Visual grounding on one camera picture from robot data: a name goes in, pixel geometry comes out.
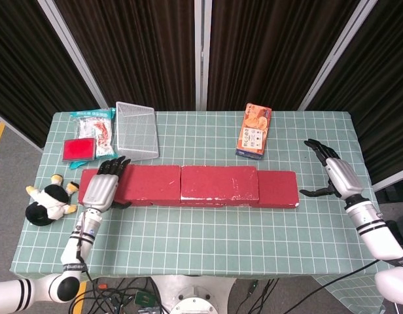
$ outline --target table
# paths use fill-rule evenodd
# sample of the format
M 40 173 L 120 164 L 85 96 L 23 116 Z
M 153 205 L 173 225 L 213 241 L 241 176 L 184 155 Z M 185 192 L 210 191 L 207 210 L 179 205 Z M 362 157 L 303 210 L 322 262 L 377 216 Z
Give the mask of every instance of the table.
M 160 157 L 137 164 L 256 166 L 291 170 L 299 188 L 327 185 L 327 176 L 303 140 L 314 138 L 334 148 L 357 172 L 365 191 L 376 198 L 351 118 L 343 112 L 273 112 L 264 159 L 235 155 L 243 112 L 159 112 L 156 114 Z M 101 161 L 70 170 L 61 161 L 65 139 L 75 137 L 69 113 L 56 113 L 37 172 L 35 186 L 44 188 L 54 173 L 79 183 L 81 171 Z M 248 207 L 130 207 L 103 214 L 88 265 L 92 277 L 148 275 L 213 275 L 272 278 L 313 275 L 321 284 L 349 273 L 373 258 L 334 196 L 300 196 L 296 210 Z M 38 278 L 62 271 L 60 256 L 79 213 L 50 226 L 24 222 L 11 271 Z M 374 286 L 379 263 L 329 286 L 328 290 L 355 313 L 378 312 L 383 298 Z

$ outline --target dark curtain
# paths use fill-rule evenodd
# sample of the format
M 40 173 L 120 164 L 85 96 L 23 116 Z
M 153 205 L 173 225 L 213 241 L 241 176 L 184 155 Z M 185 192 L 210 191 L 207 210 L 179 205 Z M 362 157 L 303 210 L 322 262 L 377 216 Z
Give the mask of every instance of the dark curtain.
M 97 104 L 34 1 L 0 1 L 0 116 L 43 147 L 53 114 Z
M 297 110 L 357 0 L 213 1 L 208 110 Z
M 109 105 L 194 110 L 194 2 L 57 0 Z
M 373 183 L 403 170 L 403 1 L 377 2 L 307 109 L 351 113 Z

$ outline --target red block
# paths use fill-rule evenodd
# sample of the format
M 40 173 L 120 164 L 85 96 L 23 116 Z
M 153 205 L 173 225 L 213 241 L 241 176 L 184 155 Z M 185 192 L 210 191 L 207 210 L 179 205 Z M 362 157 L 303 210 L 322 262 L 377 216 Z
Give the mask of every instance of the red block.
M 258 171 L 260 201 L 253 207 L 295 208 L 299 206 L 298 184 L 293 171 Z
M 181 203 L 189 206 L 205 204 L 206 207 L 219 204 L 256 204 L 256 168 L 184 166 L 181 168 Z
M 96 169 L 84 170 L 79 187 L 79 202 Z M 129 165 L 119 182 L 114 200 L 120 203 L 130 201 L 134 206 L 180 206 L 179 166 L 137 166 Z

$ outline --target orange food box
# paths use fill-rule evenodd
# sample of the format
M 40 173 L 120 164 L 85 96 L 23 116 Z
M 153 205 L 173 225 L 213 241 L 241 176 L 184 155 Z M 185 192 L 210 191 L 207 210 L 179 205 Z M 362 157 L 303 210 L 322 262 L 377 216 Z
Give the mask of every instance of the orange food box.
M 272 110 L 248 103 L 243 117 L 236 154 L 259 160 L 264 155 Z

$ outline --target stuffed cow toy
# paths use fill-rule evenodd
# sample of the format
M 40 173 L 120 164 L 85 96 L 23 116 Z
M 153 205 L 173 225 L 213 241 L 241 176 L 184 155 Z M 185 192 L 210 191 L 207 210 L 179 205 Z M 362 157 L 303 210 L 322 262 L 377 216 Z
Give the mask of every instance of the stuffed cow toy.
M 69 199 L 73 193 L 78 192 L 79 185 L 70 182 L 64 189 L 61 175 L 53 175 L 50 180 L 52 184 L 41 191 L 33 186 L 26 187 L 27 193 L 34 200 L 26 208 L 26 218 L 36 226 L 46 226 L 61 218 L 63 214 L 77 211 L 76 205 L 69 205 Z

